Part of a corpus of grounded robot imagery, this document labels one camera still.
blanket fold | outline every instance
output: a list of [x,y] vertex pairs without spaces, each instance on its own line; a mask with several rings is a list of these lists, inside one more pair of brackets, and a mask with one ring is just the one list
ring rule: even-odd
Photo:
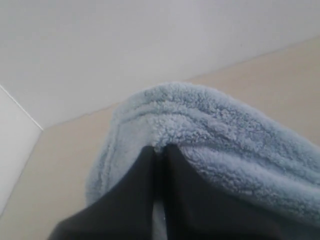
[[88,204],[119,182],[144,146],[160,153],[168,144],[216,188],[320,228],[319,147],[222,92],[189,83],[141,91],[114,111],[87,180]]

white wall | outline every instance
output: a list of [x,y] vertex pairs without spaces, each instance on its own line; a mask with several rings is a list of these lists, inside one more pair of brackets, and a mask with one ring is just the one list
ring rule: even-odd
[[14,2],[0,84],[44,128],[320,34],[319,0]]
[[0,86],[0,216],[40,133]]

fleece texture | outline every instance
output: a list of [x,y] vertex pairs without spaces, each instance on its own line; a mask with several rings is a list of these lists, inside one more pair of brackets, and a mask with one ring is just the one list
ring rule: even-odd
[[[294,220],[283,224],[294,228],[291,239],[320,239],[319,147],[216,89],[190,83],[138,92],[114,111],[87,180],[87,203],[126,174],[142,147],[161,152],[168,144],[212,185]],[[304,232],[309,226],[314,233]]]

towel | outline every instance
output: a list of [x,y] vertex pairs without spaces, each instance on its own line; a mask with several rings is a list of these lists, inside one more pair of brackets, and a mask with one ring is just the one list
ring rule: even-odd
[[[144,146],[161,153],[168,144],[216,188],[290,220],[282,223],[290,239],[320,239],[320,148],[260,111],[190,83],[146,89],[114,111],[87,179],[88,205],[119,182]],[[155,214],[157,225],[161,216]]]

gray fleece blanket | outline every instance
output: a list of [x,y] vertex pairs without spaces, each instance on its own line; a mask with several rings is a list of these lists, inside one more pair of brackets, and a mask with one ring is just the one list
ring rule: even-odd
[[[281,216],[288,239],[320,239],[319,147],[222,92],[189,83],[141,91],[114,111],[87,203],[126,174],[142,147],[161,152],[168,144],[212,185]],[[154,218],[161,232],[162,215]]]

